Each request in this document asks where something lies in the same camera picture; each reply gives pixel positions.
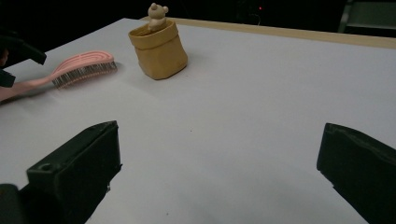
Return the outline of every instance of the white tabletop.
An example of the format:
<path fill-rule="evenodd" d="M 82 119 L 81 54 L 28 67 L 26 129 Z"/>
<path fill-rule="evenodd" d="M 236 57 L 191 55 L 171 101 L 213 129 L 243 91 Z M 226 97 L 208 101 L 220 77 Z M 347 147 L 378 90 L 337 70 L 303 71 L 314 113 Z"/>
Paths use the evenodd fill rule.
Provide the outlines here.
<path fill-rule="evenodd" d="M 120 126 L 122 170 L 88 223 L 366 223 L 317 170 L 326 122 L 396 147 L 396 50 L 178 25 L 188 66 L 144 75 L 120 20 L 47 52 L 42 77 L 102 49 L 119 72 L 0 105 L 0 183 L 97 123 Z"/>

